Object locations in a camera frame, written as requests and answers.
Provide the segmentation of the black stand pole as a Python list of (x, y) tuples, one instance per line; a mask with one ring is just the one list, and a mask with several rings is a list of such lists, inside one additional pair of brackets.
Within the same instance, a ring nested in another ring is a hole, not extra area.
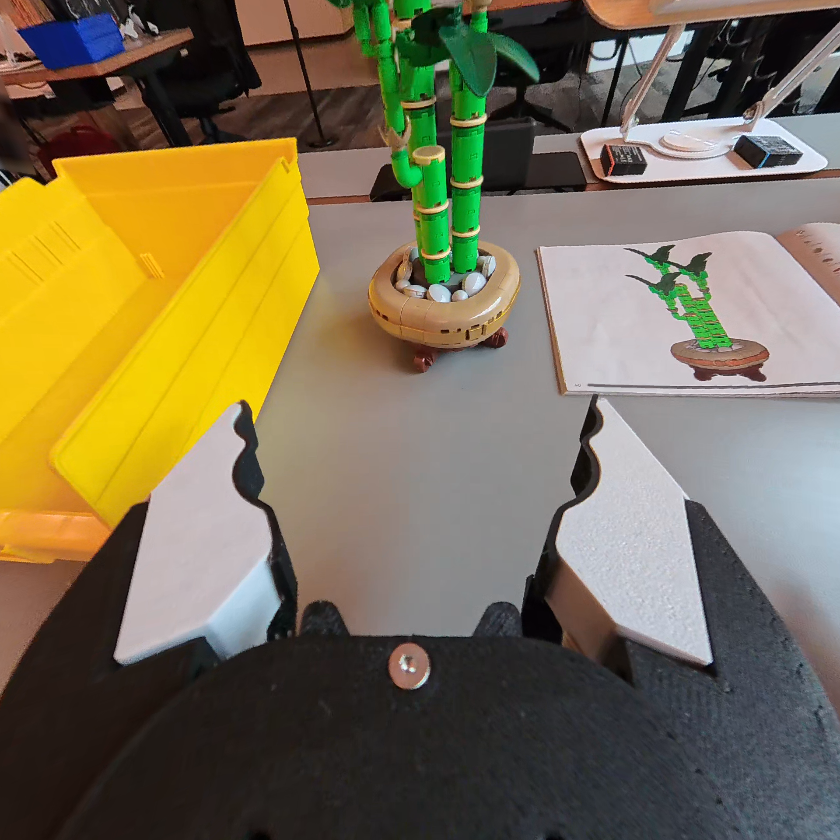
[(303, 55), (302, 45), (301, 45), (301, 38), (299, 35), (298, 28), (296, 26), (294, 17), (291, 12), (291, 6), (289, 1), (283, 1), (283, 6), (286, 11), (287, 21), (290, 27), (290, 35), (292, 43), (295, 47), (297, 52), (297, 59), (298, 64), (301, 70), (302, 79), (304, 81), (306, 93), (308, 95), (308, 101), (310, 106), (310, 111), (312, 115), (312, 119), (314, 122), (314, 129), (316, 131), (316, 135), (307, 141), (307, 146), (316, 151), (321, 151), (324, 149), (328, 149), (329, 147), (335, 145), (336, 139), (327, 136), (324, 132), (322, 121), (320, 119), (319, 108), (314, 97), (314, 92), (312, 89), (312, 84), (310, 82), (309, 74), (308, 74), (308, 67), (306, 64), (305, 56)]

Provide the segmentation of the wooden desk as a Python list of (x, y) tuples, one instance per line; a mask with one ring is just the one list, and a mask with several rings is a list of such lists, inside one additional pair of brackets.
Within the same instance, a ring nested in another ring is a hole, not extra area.
[(144, 35), (130, 43), (123, 52), (99, 61), (60, 69), (47, 68), (42, 61), (2, 66), (4, 84), (13, 86), (44, 85), (57, 81), (116, 77), (124, 71), (155, 70), (162, 67), (194, 37), (190, 28), (164, 31), (157, 36)]

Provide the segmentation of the black battery red edge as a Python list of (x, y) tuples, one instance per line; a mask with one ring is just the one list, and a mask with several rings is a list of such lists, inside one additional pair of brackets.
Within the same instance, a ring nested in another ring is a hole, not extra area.
[(605, 178), (641, 175), (648, 168), (643, 147), (636, 143), (605, 143), (600, 163)]

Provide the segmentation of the white tray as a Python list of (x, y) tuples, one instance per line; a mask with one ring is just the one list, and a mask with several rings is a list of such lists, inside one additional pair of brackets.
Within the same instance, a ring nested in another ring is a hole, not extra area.
[[(663, 137), (669, 134), (686, 133), (693, 137), (718, 142), (724, 154), (712, 158), (674, 157), (668, 155), (669, 148), (661, 145)], [(733, 152), (734, 144), (744, 133), (759, 136), (780, 137), (802, 152), (794, 164), (771, 168), (753, 169)], [(698, 181), (736, 181), (758, 176), (763, 179), (771, 175), (805, 175), (827, 168), (827, 158), (814, 150), (807, 142), (794, 135), (772, 119), (762, 119), (755, 129), (744, 125), (740, 118), (712, 119), (700, 121), (647, 123), (634, 126), (628, 136), (628, 143), (639, 145), (646, 160), (646, 169), (640, 175), (607, 175), (601, 163), (602, 148), (606, 144), (623, 142), (619, 127), (592, 129), (583, 132), (579, 142), (589, 160), (595, 177), (611, 184), (666, 184)]]

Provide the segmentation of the green lego bamboo plant model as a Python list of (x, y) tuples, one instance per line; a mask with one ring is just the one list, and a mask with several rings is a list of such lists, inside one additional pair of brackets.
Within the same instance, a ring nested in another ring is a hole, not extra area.
[(516, 260), (480, 240), (487, 96), (503, 58), (531, 81), (538, 65), (489, 31), (490, 2), (332, 1), (350, 8), (363, 56), (375, 59), (397, 184), (411, 193), (415, 241), (374, 273), (375, 322), (414, 348), (424, 373), (443, 353), (508, 342), (520, 289)]

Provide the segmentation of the rounded wooden board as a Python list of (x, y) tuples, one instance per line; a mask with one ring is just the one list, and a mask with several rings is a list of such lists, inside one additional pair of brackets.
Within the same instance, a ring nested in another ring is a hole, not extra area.
[(584, 1), (612, 30), (657, 28), (836, 8), (838, 1)]

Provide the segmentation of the black office chair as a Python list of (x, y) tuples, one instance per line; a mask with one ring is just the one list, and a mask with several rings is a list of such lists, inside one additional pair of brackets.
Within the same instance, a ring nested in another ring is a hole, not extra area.
[(235, 1), (143, 1), (134, 2), (132, 10), (150, 34), (192, 31), (172, 63), (155, 72), (152, 88), (142, 83), (143, 102), (150, 106), (154, 94), (163, 92), (180, 129), (184, 119), (198, 121), (202, 144), (245, 142), (246, 137), (219, 129), (214, 120), (234, 110), (226, 102), (261, 86)]

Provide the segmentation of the white lego instruction booklet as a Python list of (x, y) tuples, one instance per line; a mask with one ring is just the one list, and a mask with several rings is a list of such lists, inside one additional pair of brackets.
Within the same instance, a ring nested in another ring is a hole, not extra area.
[(838, 397), (838, 224), (538, 262), (563, 394)]

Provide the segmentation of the blue plastic bin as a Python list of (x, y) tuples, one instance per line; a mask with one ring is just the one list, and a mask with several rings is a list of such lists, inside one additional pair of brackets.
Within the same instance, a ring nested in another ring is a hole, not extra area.
[(49, 70), (94, 64), (126, 51), (119, 26), (110, 14), (43, 23), (17, 32)]

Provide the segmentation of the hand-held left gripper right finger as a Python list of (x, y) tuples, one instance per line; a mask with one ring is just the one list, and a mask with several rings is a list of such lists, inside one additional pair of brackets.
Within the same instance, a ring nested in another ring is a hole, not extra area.
[(713, 661), (688, 496), (621, 414), (591, 399), (570, 478), (521, 610), (526, 637), (605, 663), (619, 639)]

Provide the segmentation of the black battery blue edge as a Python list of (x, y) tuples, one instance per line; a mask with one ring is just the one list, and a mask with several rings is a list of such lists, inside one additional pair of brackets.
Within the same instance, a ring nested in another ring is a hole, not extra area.
[(794, 165), (803, 151), (776, 135), (745, 133), (733, 146), (733, 152), (754, 170)]

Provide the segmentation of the yellow plastic bin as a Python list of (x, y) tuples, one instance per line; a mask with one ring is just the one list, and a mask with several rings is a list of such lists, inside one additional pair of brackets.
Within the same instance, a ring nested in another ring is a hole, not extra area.
[(59, 160), (2, 192), (2, 560), (89, 560), (234, 403), (319, 274), (292, 138)]

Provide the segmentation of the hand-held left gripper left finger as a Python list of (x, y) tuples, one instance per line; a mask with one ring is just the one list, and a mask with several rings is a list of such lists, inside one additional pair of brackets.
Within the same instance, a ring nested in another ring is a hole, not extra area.
[(225, 660), (296, 634), (298, 583), (250, 406), (231, 405), (151, 492), (114, 649), (121, 665), (203, 638)]

